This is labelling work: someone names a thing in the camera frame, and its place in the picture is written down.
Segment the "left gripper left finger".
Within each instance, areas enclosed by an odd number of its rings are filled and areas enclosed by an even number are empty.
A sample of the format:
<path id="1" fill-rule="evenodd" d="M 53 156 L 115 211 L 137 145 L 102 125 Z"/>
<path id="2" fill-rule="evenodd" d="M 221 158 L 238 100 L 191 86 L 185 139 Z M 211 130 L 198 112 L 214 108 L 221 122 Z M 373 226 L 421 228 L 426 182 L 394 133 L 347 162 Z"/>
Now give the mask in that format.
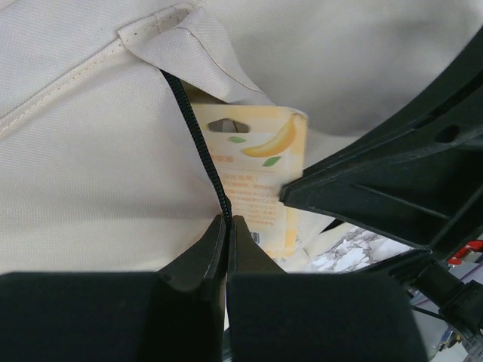
<path id="1" fill-rule="evenodd" d="M 226 225 L 159 271 L 1 277 L 3 361 L 219 361 Z"/>

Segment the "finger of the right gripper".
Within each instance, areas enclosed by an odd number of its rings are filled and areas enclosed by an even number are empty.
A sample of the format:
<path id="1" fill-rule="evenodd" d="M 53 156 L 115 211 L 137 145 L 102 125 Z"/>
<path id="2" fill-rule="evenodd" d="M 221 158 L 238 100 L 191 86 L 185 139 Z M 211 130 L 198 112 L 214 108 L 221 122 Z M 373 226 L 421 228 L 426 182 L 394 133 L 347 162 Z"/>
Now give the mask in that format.
<path id="1" fill-rule="evenodd" d="M 286 206 L 453 256 L 482 232 L 482 36 L 428 88 L 281 189 Z"/>

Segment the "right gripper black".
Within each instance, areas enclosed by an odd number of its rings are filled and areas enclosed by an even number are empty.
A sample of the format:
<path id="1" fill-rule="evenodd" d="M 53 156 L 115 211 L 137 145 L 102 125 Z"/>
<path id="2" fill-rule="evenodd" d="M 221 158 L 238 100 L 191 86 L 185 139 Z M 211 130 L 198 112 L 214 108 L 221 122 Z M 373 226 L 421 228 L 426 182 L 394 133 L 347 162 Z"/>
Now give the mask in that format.
<path id="1" fill-rule="evenodd" d="M 451 266 L 428 250 L 411 250 L 392 258 L 392 277 L 421 302 L 411 302 L 420 314 L 446 323 L 436 348 L 444 350 L 460 342 L 470 361 L 482 360 L 482 283 L 464 281 Z"/>

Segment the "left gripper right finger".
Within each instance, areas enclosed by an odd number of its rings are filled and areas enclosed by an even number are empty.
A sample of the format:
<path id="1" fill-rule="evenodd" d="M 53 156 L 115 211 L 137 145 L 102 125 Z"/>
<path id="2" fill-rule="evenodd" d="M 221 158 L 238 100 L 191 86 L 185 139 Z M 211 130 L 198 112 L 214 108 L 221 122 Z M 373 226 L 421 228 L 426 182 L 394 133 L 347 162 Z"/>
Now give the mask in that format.
<path id="1" fill-rule="evenodd" d="M 402 288 L 385 275 L 291 274 L 232 220 L 227 308 L 234 361 L 422 361 Z"/>

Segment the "beige student backpack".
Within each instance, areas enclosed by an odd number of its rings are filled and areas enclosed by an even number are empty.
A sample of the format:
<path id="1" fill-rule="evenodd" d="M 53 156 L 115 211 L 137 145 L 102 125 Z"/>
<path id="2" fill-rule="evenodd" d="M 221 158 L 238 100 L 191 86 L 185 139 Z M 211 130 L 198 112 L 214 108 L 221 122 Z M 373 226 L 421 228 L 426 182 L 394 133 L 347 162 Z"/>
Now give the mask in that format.
<path id="1" fill-rule="evenodd" d="M 309 118 L 306 166 L 384 122 L 480 1 L 3 1 L 1 270 L 163 268 L 220 208 L 164 79 Z"/>

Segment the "banana printed card package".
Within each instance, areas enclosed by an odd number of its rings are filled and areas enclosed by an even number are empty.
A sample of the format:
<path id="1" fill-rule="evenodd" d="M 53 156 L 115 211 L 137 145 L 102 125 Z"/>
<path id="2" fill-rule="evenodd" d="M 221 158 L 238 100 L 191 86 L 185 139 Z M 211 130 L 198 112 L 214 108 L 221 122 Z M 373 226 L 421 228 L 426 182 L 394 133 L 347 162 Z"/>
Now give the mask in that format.
<path id="1" fill-rule="evenodd" d="M 183 84 L 219 173 L 232 212 L 243 216 L 272 258 L 296 246 L 298 213 L 279 200 L 283 185 L 301 177 L 307 117 L 282 106 L 223 104 Z"/>

